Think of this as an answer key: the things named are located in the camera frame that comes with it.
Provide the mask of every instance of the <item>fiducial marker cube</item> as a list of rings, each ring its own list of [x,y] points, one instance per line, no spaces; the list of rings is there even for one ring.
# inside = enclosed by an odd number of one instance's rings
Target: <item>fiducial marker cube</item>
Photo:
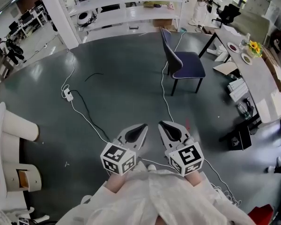
[[[168,158],[170,164],[182,176],[200,169],[204,161],[204,156],[198,142],[169,153]]]
[[[131,170],[136,164],[136,153],[124,147],[107,143],[100,155],[103,167],[119,175]]]

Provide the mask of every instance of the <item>plate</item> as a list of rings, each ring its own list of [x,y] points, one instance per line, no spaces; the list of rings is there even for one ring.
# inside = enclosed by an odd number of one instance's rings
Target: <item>plate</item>
[[[252,59],[249,57],[249,55],[242,53],[242,59],[245,61],[245,63],[252,65]]]
[[[230,48],[231,51],[235,53],[239,53],[238,46],[236,46],[234,43],[227,43],[228,48]]]

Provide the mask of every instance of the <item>navy blue chair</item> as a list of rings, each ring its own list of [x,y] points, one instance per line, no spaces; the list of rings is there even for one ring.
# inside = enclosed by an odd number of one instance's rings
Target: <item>navy blue chair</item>
[[[168,61],[168,75],[175,79],[171,96],[175,92],[178,79],[199,78],[196,93],[205,77],[205,71],[200,58],[195,52],[173,52],[170,48],[171,33],[161,28],[163,48]]]

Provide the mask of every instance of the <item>yellow flower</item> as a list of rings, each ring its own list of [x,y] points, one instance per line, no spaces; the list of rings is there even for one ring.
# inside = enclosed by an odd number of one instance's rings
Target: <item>yellow flower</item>
[[[257,42],[252,42],[252,41],[250,41],[250,46],[251,46],[252,48],[254,48],[254,49],[258,48]]]

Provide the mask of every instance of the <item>flower vase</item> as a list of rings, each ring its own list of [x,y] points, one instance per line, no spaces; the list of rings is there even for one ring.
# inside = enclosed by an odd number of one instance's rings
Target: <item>flower vase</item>
[[[247,54],[253,59],[257,57],[257,54],[253,53],[249,47],[247,48]]]

